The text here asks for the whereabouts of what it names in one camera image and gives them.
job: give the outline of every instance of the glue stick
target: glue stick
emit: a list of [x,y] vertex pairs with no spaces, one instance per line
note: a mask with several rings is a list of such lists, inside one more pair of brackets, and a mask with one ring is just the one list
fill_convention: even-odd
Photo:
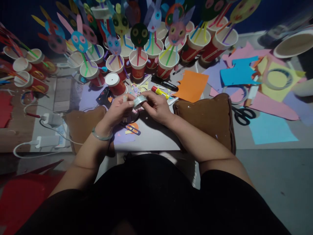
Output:
[[151,88],[151,90],[152,90],[154,93],[158,94],[158,95],[164,95],[167,100],[168,100],[168,98],[170,97],[168,94],[166,94],[165,92],[161,91],[161,90],[160,90],[159,88],[157,88],[156,86],[153,86],[153,87]]

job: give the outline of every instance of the black shirt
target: black shirt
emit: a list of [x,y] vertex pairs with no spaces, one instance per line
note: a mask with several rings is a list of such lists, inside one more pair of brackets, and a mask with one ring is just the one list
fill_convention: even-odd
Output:
[[240,178],[209,170],[198,190],[154,154],[111,168],[86,191],[51,196],[17,234],[110,234],[121,220],[138,234],[289,234]]

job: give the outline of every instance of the black scissors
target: black scissors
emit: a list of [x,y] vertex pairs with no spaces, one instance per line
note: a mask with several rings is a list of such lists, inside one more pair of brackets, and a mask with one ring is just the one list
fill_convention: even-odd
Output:
[[242,126],[249,125],[250,124],[249,119],[254,119],[257,117],[255,112],[253,112],[251,109],[247,109],[247,108],[237,109],[234,106],[232,106],[231,109],[235,113],[235,120]]

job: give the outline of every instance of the floor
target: floor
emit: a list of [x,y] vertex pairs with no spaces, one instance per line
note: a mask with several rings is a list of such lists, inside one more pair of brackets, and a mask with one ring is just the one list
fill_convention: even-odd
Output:
[[[313,234],[313,149],[238,150],[257,191],[274,214],[293,235]],[[56,169],[66,170],[73,161],[71,153],[56,154],[40,159],[22,159],[18,173],[64,159]],[[105,158],[97,179],[117,164],[117,158]],[[196,188],[200,188],[199,171]]]

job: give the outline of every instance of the dark blue wall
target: dark blue wall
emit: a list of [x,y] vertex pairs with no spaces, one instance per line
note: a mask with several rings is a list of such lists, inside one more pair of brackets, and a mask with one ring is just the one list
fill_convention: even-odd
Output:
[[[68,0],[59,0],[64,5],[69,7]],[[312,0],[262,0],[258,9],[245,21],[236,25],[236,30],[239,33],[255,32],[260,30],[270,29],[273,25],[281,20],[290,17],[291,15],[299,12],[303,5],[311,2]],[[112,3],[120,2],[120,0],[112,0]],[[175,1],[164,1],[168,4],[172,4]],[[238,4],[235,3],[229,10],[227,17],[232,9]],[[14,33],[22,42],[24,42],[30,48],[39,48],[49,57],[59,56],[52,52],[48,47],[46,41],[40,39],[37,36],[38,32],[47,34],[44,27],[39,25],[31,15],[35,15],[45,21],[45,17],[40,11],[39,5],[43,6],[48,12],[52,20],[60,21],[56,12],[59,12],[54,0],[2,0],[0,3],[0,21],[5,27]],[[142,20],[144,18],[144,12],[146,12],[146,1],[139,0],[139,5],[142,10]],[[196,3],[196,10],[193,14],[192,21],[195,25],[200,21],[200,6]],[[64,28],[67,39],[70,38],[70,34]]]

